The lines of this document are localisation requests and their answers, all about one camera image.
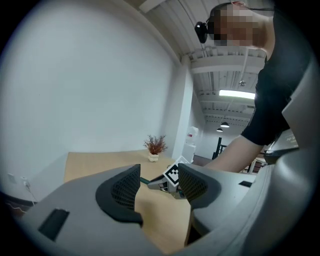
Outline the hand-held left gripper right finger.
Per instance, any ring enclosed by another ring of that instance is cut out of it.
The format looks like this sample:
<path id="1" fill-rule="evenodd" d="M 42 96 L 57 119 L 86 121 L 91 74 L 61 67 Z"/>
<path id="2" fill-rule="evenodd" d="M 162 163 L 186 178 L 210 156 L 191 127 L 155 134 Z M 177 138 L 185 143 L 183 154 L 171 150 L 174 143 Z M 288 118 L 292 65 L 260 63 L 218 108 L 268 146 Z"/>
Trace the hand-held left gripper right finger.
<path id="1" fill-rule="evenodd" d="M 220 226 L 245 197 L 255 179 L 251 174 L 180 163 L 179 186 L 190 204 L 193 227 L 198 232 L 211 232 Z"/>

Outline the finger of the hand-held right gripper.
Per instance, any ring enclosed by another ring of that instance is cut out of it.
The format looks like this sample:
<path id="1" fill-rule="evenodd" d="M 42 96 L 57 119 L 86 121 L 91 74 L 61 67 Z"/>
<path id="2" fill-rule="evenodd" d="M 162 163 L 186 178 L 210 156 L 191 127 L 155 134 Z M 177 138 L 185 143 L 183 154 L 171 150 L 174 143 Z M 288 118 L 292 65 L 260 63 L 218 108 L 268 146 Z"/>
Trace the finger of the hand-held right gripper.
<path id="1" fill-rule="evenodd" d="M 160 190 L 163 192 L 169 192 L 169 185 L 168 179 L 162 174 L 154 179 L 152 179 L 148 184 L 147 187 L 150 190 Z"/>

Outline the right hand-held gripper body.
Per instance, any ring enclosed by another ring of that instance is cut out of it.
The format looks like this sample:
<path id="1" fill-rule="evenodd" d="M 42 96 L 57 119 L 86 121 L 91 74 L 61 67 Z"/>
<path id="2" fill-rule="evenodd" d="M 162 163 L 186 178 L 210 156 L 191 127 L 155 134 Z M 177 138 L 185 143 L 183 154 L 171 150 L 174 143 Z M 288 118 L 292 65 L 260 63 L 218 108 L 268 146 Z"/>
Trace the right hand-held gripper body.
<path id="1" fill-rule="evenodd" d="M 163 172 L 164 182 L 161 190 L 171 194 L 175 199 L 185 199 L 185 195 L 179 185 L 179 164 L 189 164 L 181 155 L 173 164 L 167 167 Z"/>

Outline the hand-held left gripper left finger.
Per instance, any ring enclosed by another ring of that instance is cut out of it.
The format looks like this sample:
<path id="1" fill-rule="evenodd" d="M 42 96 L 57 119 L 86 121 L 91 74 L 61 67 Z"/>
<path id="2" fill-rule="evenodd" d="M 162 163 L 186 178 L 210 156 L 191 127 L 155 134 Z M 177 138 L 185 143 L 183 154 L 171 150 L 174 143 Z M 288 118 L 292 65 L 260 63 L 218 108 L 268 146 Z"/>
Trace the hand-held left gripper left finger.
<path id="1" fill-rule="evenodd" d="M 47 256 L 160 256 L 135 211 L 141 166 L 68 181 L 22 217 L 24 231 Z"/>

